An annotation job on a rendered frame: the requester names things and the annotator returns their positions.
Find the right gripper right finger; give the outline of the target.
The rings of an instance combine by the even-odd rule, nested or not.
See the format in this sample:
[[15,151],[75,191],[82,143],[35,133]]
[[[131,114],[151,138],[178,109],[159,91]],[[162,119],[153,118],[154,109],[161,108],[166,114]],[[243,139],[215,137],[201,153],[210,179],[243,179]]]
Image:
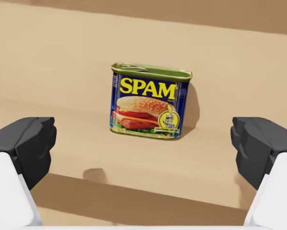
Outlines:
[[232,122],[238,172],[257,191],[244,225],[287,227],[287,129],[261,117]]

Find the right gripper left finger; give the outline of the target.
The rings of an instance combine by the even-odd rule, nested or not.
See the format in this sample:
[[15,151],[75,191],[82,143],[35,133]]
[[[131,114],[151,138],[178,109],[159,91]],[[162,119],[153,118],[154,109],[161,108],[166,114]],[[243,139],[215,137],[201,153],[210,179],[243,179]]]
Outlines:
[[49,172],[53,117],[25,117],[0,129],[0,227],[41,226],[30,193]]

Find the pale wooden shelf unit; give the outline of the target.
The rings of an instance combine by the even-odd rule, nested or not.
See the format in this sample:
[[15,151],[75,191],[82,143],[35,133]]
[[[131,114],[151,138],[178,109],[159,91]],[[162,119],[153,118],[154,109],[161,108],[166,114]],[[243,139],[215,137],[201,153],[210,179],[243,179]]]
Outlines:
[[[109,130],[115,62],[193,73],[182,136]],[[235,116],[287,129],[287,0],[0,0],[0,128],[52,116],[45,225],[241,225]]]

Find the green and blue rectangular can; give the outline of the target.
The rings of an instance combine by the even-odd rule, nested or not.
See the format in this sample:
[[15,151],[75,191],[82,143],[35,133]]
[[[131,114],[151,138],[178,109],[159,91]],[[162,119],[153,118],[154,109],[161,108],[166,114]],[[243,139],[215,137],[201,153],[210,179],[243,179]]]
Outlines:
[[123,62],[111,69],[111,131],[156,139],[181,136],[192,72]]

